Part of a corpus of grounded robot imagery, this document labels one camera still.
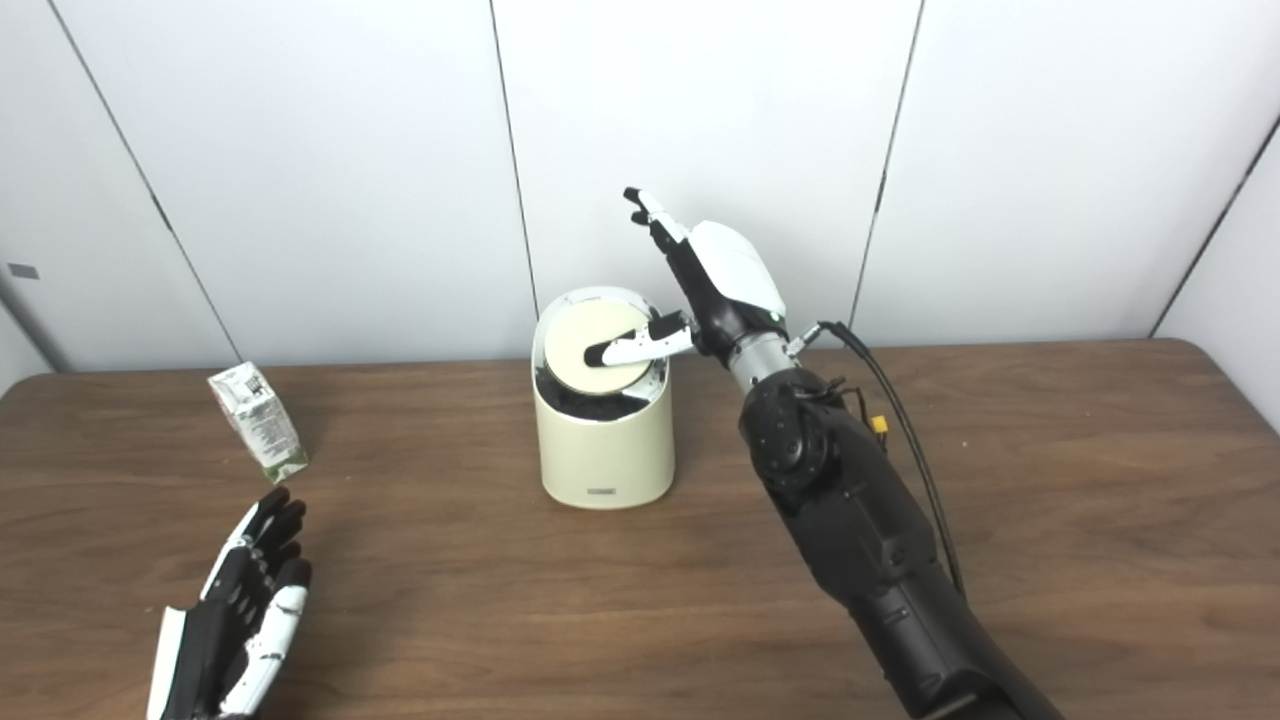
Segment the cream trash can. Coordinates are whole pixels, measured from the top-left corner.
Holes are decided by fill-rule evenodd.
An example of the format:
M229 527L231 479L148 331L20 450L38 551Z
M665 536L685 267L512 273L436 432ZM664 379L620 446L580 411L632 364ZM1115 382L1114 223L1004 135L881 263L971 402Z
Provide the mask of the cream trash can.
M589 368L582 352L659 316L640 295L588 287L556 299L531 357L543 487L591 510L662 497L676 471L668 360Z

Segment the trash can lid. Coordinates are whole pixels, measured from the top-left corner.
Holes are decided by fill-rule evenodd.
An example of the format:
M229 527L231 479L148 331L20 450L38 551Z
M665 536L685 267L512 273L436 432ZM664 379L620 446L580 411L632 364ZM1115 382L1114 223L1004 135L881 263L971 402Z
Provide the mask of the trash can lid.
M652 363L589 368L582 354L598 342L613 340L648 322L639 309L605 297L570 305L552 318L547 328L543 345L547 368L562 384L584 395L620 392L639 380Z

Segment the robotic hand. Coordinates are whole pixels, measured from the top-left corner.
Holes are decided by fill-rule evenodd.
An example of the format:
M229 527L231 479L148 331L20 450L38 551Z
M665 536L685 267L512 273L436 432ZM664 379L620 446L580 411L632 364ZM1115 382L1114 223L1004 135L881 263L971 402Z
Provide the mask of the robotic hand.
M585 361L634 363L691 346L730 370L746 396L739 430L756 475L818 585L852 616L911 717L1061 720L970 612L959 575L948 582L933 525L865 418L845 407L840 380L795 360L828 329L868 361L900 409L867 347L840 323L788 342L786 306L746 238L709 222L686 231L648 192L623 196L639 205L631 219L649 227L692 318L654 320L589 347ZM908 438L918 451L914 433Z
M147 720L253 717L293 641L311 565L293 537L306 506L278 487L227 538L191 610L166 607Z

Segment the cable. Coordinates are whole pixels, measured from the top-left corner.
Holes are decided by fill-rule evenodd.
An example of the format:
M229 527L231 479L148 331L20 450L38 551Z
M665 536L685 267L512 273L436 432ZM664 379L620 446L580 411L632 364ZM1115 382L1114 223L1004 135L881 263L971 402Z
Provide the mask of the cable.
M854 388L854 395L858 396L858 414L861 416L863 424L867 425L870 423L870 418L867 415L867 396L863 395L863 388L860 387Z
M933 521L937 523L938 536L942 539L942 552L947 556L951 583L955 585L956 592L960 593L960 597L964 598L965 592L964 579L960 577L960 559L956 556L955 541L951 539L951 528L947 525L947 514L942 509L938 486L933 482L933 473L929 471L929 461L924 459L924 448L920 447L920 438L915 434L915 428L911 425L911 419L906 415L906 407L902 406L902 401L897 397L897 391L893 389L893 383L888 382L884 370L881 369L879 363L872 356L870 348L854 334L854 331L849 329L849 325L827 320L819 322L818 325L840 338L855 355L861 357L863 363L867 363L867 366L870 368L872 374L876 375L876 380L884 388L888 404L893 407L897 421L902 424L902 434L906 436L906 443L911 447L911 455L915 456L915 466L920 469L920 479L924 482L924 492L929 497Z

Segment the white wall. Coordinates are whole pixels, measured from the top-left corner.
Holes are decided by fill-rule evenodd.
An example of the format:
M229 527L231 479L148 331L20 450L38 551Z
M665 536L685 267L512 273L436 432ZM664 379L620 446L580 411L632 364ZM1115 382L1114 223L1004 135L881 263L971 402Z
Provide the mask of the white wall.
M47 372L45 357L0 304L0 397L18 380Z
M927 3L855 329L1146 336L1277 113L1280 3Z
M45 0L0 3L0 286L68 369L236 361Z
M1280 141L1272 140L1160 337L1199 345L1280 429Z
M488 3L59 8L246 359L527 352Z
M622 200L751 240L788 325L854 300L918 3L494 4L538 300L621 284L684 306Z
M0 4L0 263L41 272L0 297L72 369L682 305L626 184L756 242L796 331L856 296L878 345L1140 337L1280 113L1280 4L934 0L877 214L915 1L56 5L182 241L49 5Z

